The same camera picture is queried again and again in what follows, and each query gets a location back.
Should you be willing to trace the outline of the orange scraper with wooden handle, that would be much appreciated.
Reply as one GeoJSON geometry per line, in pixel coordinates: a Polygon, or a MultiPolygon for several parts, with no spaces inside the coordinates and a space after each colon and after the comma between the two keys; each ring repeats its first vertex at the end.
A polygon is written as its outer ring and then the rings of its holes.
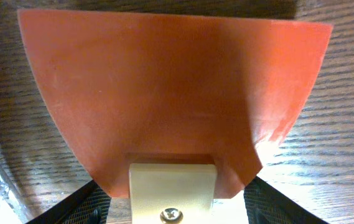
{"type": "Polygon", "coordinates": [[[213,223],[278,147],[322,66],[318,22],[20,9],[25,52],[63,139],[134,223],[213,223]]]}

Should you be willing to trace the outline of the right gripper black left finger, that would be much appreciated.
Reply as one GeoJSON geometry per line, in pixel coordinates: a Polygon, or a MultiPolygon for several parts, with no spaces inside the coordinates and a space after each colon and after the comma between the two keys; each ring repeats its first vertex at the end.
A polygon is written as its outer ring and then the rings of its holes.
{"type": "Polygon", "coordinates": [[[104,224],[110,203],[111,197],[92,180],[27,224],[104,224]]]}

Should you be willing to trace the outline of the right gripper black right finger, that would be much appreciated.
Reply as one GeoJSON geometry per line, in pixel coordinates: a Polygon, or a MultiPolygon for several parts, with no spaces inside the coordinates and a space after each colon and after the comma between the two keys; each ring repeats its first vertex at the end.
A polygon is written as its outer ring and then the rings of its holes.
{"type": "Polygon", "coordinates": [[[259,177],[245,187],[244,200],[249,224],[327,224],[259,177]]]}

